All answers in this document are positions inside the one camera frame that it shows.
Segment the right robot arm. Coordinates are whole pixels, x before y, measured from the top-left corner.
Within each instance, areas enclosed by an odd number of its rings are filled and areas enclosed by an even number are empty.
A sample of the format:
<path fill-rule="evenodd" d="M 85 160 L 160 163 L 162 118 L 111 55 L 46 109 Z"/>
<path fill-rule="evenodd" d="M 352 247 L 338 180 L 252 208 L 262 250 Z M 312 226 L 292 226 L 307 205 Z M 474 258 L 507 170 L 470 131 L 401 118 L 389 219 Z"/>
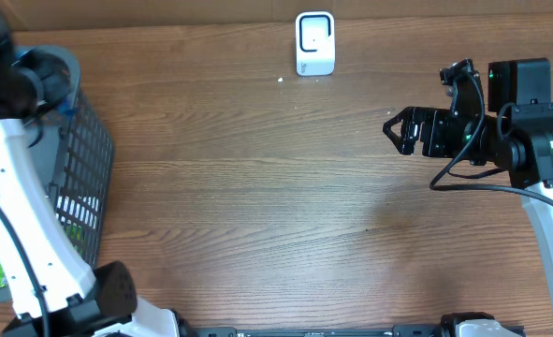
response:
<path fill-rule="evenodd" d="M 447 109 L 409 106 L 383 125 L 397 151 L 448 164 L 430 181 L 435 191 L 518 195 L 533 228 L 553 313 L 553 100 L 546 58 L 492 62 L 488 85 L 473 61 L 440 71 Z"/>

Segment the blue snack bar wrapper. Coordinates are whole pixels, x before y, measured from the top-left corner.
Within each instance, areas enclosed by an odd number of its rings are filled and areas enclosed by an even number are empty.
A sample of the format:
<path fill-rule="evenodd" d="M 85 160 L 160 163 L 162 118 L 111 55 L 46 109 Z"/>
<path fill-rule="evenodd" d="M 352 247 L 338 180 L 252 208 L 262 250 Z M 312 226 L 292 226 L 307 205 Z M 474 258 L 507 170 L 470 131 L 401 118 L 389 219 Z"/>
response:
<path fill-rule="evenodd" d="M 71 103 L 68 99 L 65 99 L 58 105 L 57 111 L 64 115 L 67 119 L 72 119 L 79 112 L 79 106 Z"/>

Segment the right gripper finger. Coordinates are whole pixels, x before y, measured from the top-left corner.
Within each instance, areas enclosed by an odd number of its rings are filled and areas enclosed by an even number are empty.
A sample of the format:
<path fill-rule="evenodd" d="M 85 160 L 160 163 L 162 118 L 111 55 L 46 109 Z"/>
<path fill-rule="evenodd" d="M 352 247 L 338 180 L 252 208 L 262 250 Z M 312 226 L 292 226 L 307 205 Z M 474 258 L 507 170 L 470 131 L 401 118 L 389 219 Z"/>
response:
<path fill-rule="evenodd" d="M 415 107 L 404 108 L 396 116 L 386 121 L 383 124 L 383 132 L 392 134 L 394 125 L 400 125 L 401 134 L 418 134 L 419 122 L 415 119 Z"/>
<path fill-rule="evenodd" d="M 393 130 L 394 125 L 400 125 L 400 133 Z M 383 132 L 392 141 L 400 154 L 413 155 L 415 152 L 416 124 L 404 119 L 391 119 L 384 123 Z"/>

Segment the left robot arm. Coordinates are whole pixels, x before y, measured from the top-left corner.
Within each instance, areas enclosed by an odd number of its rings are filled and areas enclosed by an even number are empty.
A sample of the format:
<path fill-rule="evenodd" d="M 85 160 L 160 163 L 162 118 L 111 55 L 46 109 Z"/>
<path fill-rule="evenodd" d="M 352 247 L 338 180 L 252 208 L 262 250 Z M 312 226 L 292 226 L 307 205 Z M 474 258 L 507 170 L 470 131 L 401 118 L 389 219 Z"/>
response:
<path fill-rule="evenodd" d="M 57 46 L 18 46 L 0 14 L 0 266 L 7 336 L 183 336 L 119 261 L 96 265 L 114 155 Z"/>

